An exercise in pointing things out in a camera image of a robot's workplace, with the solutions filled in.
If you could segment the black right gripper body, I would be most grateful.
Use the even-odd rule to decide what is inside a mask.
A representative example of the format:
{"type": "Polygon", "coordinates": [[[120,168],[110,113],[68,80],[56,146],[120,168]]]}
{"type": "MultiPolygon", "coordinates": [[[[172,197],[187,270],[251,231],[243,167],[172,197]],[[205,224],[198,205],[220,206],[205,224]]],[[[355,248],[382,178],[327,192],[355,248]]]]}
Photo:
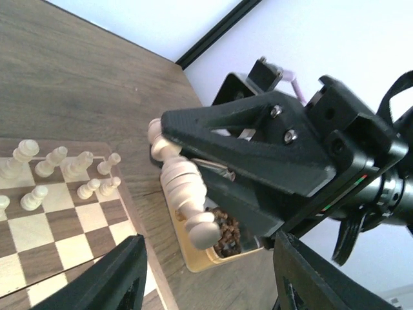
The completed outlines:
{"type": "Polygon", "coordinates": [[[409,116],[392,121],[389,100],[409,86],[401,76],[372,112],[344,83],[321,77],[303,105],[336,169],[311,197],[274,193],[276,229],[302,236],[326,217],[340,221],[339,237],[355,239],[379,224],[409,224],[409,116]]]}

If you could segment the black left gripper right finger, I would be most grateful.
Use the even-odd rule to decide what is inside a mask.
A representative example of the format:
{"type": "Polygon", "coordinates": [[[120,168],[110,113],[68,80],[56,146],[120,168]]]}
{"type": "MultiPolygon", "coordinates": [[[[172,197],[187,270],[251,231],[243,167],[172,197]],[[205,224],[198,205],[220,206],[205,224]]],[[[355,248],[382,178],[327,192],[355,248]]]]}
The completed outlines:
{"type": "Polygon", "coordinates": [[[273,261],[274,309],[395,309],[291,234],[277,232],[273,261]]]}

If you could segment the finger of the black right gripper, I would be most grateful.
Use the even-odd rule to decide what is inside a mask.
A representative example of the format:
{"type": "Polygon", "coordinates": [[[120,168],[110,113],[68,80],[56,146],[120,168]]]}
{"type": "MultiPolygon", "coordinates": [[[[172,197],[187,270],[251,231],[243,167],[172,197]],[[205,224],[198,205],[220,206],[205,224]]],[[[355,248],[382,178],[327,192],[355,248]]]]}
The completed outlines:
{"type": "MultiPolygon", "coordinates": [[[[162,162],[156,161],[152,156],[151,159],[161,164],[162,168],[162,162]]],[[[253,191],[235,183],[235,174],[221,164],[199,158],[187,159],[194,162],[201,173],[206,185],[206,198],[210,198],[218,207],[245,224],[261,240],[261,245],[271,251],[274,248],[274,239],[271,235],[266,235],[264,224],[272,225],[274,222],[269,213],[259,212],[253,191]]]]}
{"type": "Polygon", "coordinates": [[[185,150],[288,194],[311,197],[336,175],[304,107],[282,92],[169,110],[161,130],[185,150]]]}

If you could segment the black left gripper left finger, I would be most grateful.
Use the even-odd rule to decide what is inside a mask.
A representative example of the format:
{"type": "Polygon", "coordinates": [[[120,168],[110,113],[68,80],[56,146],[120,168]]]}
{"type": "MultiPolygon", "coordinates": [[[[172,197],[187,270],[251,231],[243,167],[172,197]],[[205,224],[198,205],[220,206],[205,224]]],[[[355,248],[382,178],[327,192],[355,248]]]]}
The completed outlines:
{"type": "Polygon", "coordinates": [[[141,309],[148,256],[142,235],[127,237],[34,309],[141,309]]]}

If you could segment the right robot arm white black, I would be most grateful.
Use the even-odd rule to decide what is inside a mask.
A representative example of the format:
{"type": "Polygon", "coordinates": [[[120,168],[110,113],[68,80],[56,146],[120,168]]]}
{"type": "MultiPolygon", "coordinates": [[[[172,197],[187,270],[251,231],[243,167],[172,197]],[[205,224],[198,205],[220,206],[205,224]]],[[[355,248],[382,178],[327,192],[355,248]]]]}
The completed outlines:
{"type": "Polygon", "coordinates": [[[330,76],[306,105],[273,90],[209,107],[170,110],[151,123],[152,159],[166,148],[227,167],[201,168],[206,195],[273,248],[277,231],[301,237],[340,222],[332,255],[343,265],[359,234],[412,226],[412,111],[392,120],[390,100],[412,87],[401,75],[370,110],[330,76]]]}

